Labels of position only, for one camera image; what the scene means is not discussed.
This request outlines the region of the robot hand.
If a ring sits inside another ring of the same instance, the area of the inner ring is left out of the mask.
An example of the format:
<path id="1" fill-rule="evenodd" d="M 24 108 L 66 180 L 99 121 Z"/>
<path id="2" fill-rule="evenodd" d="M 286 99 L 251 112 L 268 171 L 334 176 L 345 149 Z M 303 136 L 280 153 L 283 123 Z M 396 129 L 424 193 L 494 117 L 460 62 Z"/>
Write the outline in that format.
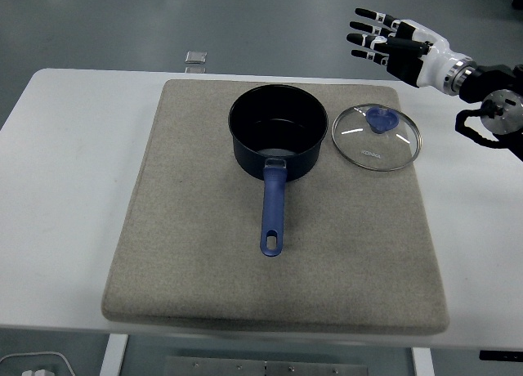
<path id="1" fill-rule="evenodd" d="M 413 20 L 364 8 L 355 14 L 373 23 L 350 23 L 354 32 L 346 40 L 357 46 L 351 54 L 385 67 L 412 87 L 433 87 L 455 96 L 458 78 L 476 67 L 471 57 L 453 51 L 446 38 Z"/>

